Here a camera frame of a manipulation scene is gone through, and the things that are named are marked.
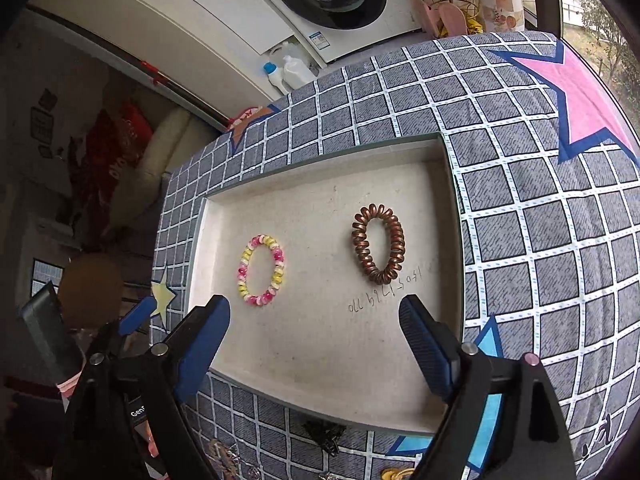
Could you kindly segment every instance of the brown spiral hair tie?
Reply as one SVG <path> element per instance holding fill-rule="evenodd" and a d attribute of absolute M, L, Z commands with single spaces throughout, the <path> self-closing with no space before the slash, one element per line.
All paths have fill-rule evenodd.
<path fill-rule="evenodd" d="M 385 211 L 385 206 L 380 204 L 369 204 L 369 208 L 363 207 L 360 213 L 355 217 L 352 224 L 353 232 L 351 240 L 356 249 L 356 255 L 360 261 L 360 265 L 369 279 L 377 285 L 388 285 L 391 280 L 398 277 L 398 270 L 402 269 L 404 262 L 404 231 L 398 217 L 394 215 L 391 209 Z M 367 241 L 367 224 L 373 218 L 380 218 L 385 229 L 391 236 L 391 252 L 389 261 L 386 263 L 384 270 L 379 270 L 373 262 L 371 251 L 369 251 L 369 242 Z"/>

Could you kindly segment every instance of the white plastic bottle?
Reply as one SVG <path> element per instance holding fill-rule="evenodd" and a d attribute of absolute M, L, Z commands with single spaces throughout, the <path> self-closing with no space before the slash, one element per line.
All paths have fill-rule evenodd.
<path fill-rule="evenodd" d="M 285 56 L 282 70 L 284 81 L 294 90 L 316 80 L 316 76 L 309 70 L 305 62 L 297 57 Z"/>
<path fill-rule="evenodd" d="M 269 82 L 278 90 L 280 90 L 282 92 L 282 95 L 287 95 L 289 93 L 289 90 L 287 90 L 287 88 L 284 86 L 284 82 L 282 80 L 282 69 L 279 66 L 274 65 L 273 63 L 265 63 L 263 68 L 267 73 Z"/>

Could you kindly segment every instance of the yellow star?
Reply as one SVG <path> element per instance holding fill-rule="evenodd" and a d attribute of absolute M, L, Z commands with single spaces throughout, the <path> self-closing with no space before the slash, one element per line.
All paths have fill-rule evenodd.
<path fill-rule="evenodd" d="M 176 294 L 168 286 L 166 286 L 166 268 L 164 269 L 164 274 L 162 274 L 160 283 L 151 282 L 151 293 L 154 295 L 154 298 L 156 298 L 156 302 L 158 303 L 156 309 L 151 313 L 151 317 L 160 314 L 162 325 L 164 325 L 164 328 L 167 329 L 166 308 L 174 300 Z"/>

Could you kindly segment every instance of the blue bottle cap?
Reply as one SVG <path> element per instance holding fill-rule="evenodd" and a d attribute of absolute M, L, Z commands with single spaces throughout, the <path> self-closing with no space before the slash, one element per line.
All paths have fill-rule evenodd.
<path fill-rule="evenodd" d="M 272 62 L 268 62 L 268 63 L 265 63 L 262 68 L 267 74 L 270 74 L 271 72 L 274 72 L 277 69 L 277 66 L 275 66 Z"/>

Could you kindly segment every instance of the pink and yellow bracelet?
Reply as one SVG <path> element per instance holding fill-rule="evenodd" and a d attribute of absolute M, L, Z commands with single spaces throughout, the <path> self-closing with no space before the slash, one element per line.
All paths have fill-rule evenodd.
<path fill-rule="evenodd" d="M 251 294 L 249 294 L 249 291 L 246 288 L 246 272 L 249 268 L 251 255 L 254 253 L 255 248 L 261 244 L 267 246 L 271 250 L 271 255 L 273 256 L 273 259 L 275 261 L 275 267 L 273 269 L 273 276 L 271 277 L 271 285 L 269 286 L 269 288 L 260 296 L 252 296 Z M 251 303 L 253 305 L 266 305 L 273 298 L 275 298 L 276 294 L 278 293 L 280 284 L 282 283 L 283 275 L 284 256 L 282 254 L 282 249 L 278 245 L 277 241 L 267 235 L 254 236 L 246 245 L 246 247 L 244 248 L 244 252 L 242 252 L 242 256 L 240 257 L 240 267 L 238 268 L 238 292 L 240 292 L 240 296 L 242 296 L 242 299 L 247 303 Z"/>

